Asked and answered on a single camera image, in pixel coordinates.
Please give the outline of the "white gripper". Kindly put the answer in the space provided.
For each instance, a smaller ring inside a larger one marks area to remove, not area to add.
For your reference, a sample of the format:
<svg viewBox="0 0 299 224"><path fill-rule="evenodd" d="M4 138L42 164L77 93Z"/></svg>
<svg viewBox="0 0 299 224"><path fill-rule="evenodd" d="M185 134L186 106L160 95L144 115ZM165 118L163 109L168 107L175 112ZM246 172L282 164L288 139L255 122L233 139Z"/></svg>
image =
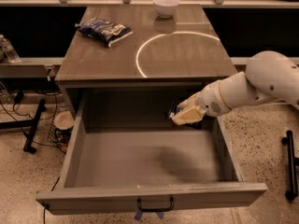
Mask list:
<svg viewBox="0 0 299 224"><path fill-rule="evenodd" d="M229 113L231 109L221 98L220 84L219 80L210 83L179 103L177 110L170 114L170 119L177 125L184 125L201 121L205 114L217 117Z"/></svg>

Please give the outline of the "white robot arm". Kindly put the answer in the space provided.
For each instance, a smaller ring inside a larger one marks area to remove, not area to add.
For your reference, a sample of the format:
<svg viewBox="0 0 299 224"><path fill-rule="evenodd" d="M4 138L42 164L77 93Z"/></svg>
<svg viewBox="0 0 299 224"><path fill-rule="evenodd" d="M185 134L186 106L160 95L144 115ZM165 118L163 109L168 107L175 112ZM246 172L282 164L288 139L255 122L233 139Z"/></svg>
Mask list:
<svg viewBox="0 0 299 224"><path fill-rule="evenodd" d="M299 108L299 67L275 51L248 59L246 70L206 85L179 105L169 118L177 125L193 124L204 116L218 117L244 105L282 100Z"/></svg>

